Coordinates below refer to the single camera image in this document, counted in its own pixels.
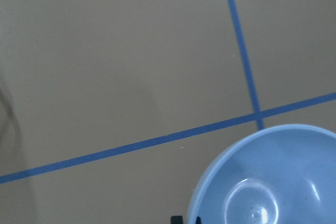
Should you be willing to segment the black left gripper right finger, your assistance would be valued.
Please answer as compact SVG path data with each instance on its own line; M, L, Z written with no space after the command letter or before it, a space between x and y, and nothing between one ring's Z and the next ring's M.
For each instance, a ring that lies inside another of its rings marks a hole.
M200 217L197 217L195 223L196 223L196 224L202 224L201 218L200 218Z

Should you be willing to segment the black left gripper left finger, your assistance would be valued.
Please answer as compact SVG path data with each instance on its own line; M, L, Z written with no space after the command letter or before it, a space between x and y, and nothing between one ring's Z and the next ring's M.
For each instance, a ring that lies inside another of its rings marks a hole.
M170 224L183 224L183 216L172 216Z

